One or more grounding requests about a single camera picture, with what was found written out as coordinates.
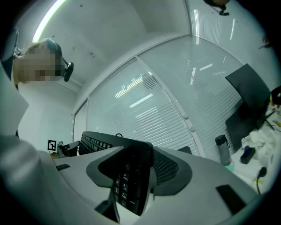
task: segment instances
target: water bottle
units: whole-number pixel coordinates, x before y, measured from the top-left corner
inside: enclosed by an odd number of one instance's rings
[[[225,135],[220,135],[215,139],[216,144],[219,146],[220,161],[224,166],[229,166],[231,164],[231,158],[229,153],[229,143]]]

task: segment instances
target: black monitor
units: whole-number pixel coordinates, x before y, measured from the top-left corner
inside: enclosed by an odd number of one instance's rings
[[[270,90],[248,64],[228,75],[226,79],[240,94],[248,107],[255,127],[259,129],[265,120],[265,113],[270,100]]]
[[[228,75],[226,79],[244,101],[225,122],[234,151],[237,151],[241,147],[241,139],[263,125],[270,100],[270,90],[248,64]]]

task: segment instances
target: cable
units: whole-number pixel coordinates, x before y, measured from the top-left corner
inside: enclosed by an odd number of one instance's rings
[[[258,190],[258,194],[260,194],[260,190],[259,190],[259,179],[263,178],[265,175],[267,174],[267,168],[266,167],[262,167],[259,171],[258,177],[256,179],[256,188]]]

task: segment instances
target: white desk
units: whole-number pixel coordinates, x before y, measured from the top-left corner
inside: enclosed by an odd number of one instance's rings
[[[281,121],[281,116],[279,116],[277,113],[271,115],[267,120],[273,125],[274,128],[281,130],[281,127],[278,127],[273,123],[273,120]],[[267,129],[270,129],[270,127],[266,126],[265,124],[261,127],[262,131],[266,131]],[[272,156],[272,162],[267,168],[266,176],[259,179],[259,189],[261,193],[265,193],[266,191],[270,190],[279,173],[281,163],[281,132],[277,129],[274,131],[276,135],[276,146]],[[257,192],[256,178],[263,165],[259,160],[254,158],[252,158],[248,164],[242,164],[240,162],[240,157],[243,155],[243,153],[244,150],[241,148],[231,156],[232,164],[234,165],[232,172]]]

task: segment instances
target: ceiling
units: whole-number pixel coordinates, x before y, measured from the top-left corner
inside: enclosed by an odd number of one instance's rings
[[[22,47],[31,43],[55,1],[38,2],[18,23]],[[52,37],[60,44],[66,61],[75,65],[70,82],[82,87],[149,34],[172,32],[189,32],[183,0],[66,0],[40,39]]]

